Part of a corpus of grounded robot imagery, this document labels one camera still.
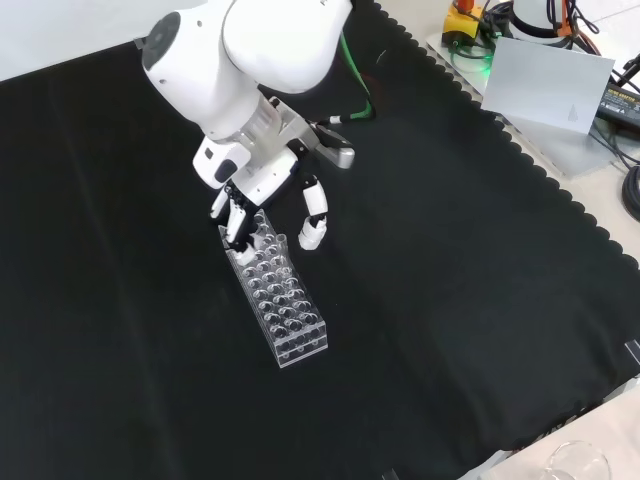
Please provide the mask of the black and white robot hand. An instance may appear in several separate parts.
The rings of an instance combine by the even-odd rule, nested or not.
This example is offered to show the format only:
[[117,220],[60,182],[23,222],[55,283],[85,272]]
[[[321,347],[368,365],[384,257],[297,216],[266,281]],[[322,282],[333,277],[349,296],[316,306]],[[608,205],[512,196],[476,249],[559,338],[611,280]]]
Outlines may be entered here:
[[294,139],[267,160],[260,160],[238,142],[215,143],[204,138],[194,159],[195,172],[216,192],[209,216],[224,227],[225,242],[240,266],[251,263],[264,241],[254,224],[257,211],[283,190],[311,151]]

